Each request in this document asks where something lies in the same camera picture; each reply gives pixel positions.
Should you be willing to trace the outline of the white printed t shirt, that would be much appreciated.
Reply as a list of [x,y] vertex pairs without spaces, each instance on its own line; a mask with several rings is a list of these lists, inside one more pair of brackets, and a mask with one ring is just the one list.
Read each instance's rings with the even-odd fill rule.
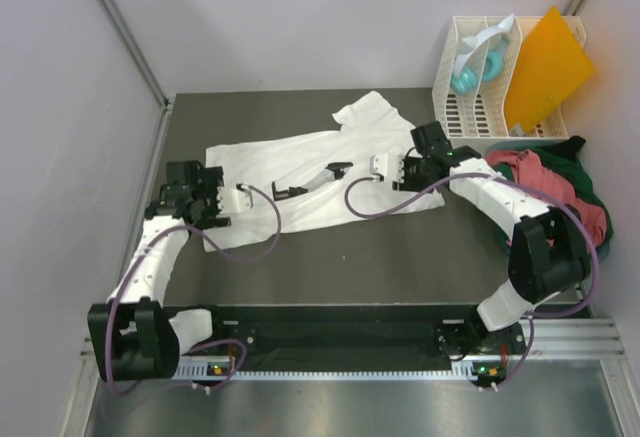
[[333,115],[339,129],[278,140],[217,145],[209,167],[222,167],[227,185],[251,184],[265,192],[227,228],[207,230],[204,249],[233,249],[264,242],[277,231],[296,233],[355,221],[354,210],[374,214],[399,206],[404,213],[445,204],[433,191],[415,202],[388,181],[370,182],[378,154],[405,156],[414,126],[380,93],[371,91]]

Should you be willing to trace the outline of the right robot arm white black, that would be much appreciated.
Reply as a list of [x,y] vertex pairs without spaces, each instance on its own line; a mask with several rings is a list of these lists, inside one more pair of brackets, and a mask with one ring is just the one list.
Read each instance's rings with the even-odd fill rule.
[[580,283],[591,273],[590,249],[577,214],[526,185],[518,188],[469,146],[453,147],[437,122],[415,128],[417,156],[390,155],[380,169],[394,190],[421,192],[444,184],[489,217],[510,240],[506,281],[445,336],[461,355],[487,353],[541,303]]

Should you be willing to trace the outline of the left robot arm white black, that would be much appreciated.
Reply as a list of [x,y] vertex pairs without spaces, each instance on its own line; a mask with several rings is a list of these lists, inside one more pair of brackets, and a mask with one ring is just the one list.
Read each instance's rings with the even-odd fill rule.
[[117,288],[89,309],[87,323],[100,376],[107,383],[170,378],[194,346],[216,353],[225,327],[207,307],[170,312],[165,293],[176,260],[189,238],[226,227],[218,193],[222,167],[197,160],[170,162],[166,181],[145,209],[141,237]]

